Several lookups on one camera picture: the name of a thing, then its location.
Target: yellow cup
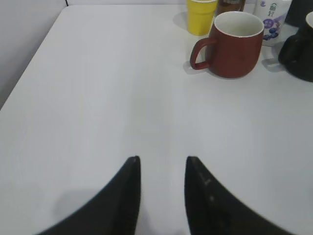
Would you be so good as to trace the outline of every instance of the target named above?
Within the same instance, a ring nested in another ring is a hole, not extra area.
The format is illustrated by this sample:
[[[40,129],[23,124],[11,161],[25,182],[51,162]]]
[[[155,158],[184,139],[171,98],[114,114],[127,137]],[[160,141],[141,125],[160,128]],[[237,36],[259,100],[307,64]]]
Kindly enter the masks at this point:
[[[209,32],[217,2],[217,0],[187,0],[190,33],[205,35]]]

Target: white wall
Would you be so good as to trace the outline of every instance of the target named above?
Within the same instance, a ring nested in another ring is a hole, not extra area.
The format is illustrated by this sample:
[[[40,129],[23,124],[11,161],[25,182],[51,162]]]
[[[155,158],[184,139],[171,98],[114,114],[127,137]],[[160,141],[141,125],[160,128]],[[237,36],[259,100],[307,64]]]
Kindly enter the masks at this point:
[[[0,0],[0,108],[65,0]]]
[[[69,5],[76,4],[184,4],[186,0],[67,0]]]

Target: black object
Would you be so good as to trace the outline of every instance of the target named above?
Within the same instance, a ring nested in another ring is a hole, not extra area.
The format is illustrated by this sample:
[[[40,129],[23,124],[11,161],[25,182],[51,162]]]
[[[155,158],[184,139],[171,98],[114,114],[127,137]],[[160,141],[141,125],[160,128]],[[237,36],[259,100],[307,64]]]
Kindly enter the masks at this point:
[[[313,12],[298,32],[286,40],[278,60],[294,76],[313,82]]]
[[[185,206],[191,235],[290,235],[235,198],[197,157],[186,162]]]
[[[131,157],[93,199],[40,235],[134,235],[140,191],[140,158]]]
[[[293,0],[286,17],[286,22],[299,27],[305,22],[305,17],[313,11],[313,0]]]

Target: ceramic mug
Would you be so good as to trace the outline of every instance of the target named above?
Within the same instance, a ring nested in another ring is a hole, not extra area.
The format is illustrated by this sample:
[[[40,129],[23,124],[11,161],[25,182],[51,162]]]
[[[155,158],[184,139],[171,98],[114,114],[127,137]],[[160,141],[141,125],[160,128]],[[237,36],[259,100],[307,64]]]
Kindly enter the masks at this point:
[[[247,12],[229,11],[218,15],[208,38],[199,40],[191,53],[190,65],[195,70],[209,68],[218,76],[238,78],[247,75],[258,62],[264,24]],[[205,47],[206,60],[196,63]]]
[[[313,82],[313,12],[282,47],[279,62],[294,76]]]
[[[313,11],[312,0],[293,0],[286,17],[286,23],[300,27],[311,11]]]
[[[243,11],[246,0],[219,0],[216,15],[227,11]]]

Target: red mug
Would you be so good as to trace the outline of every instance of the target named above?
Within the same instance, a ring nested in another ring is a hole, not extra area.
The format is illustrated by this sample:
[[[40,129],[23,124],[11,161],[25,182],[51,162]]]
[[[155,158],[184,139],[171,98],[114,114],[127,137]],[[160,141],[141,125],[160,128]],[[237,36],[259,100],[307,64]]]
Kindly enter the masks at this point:
[[[195,70],[209,68],[221,77],[245,76],[258,62],[263,31],[263,22],[254,15],[240,11],[222,13],[215,18],[209,37],[195,44],[190,65]],[[205,46],[208,46],[205,61],[196,63]]]

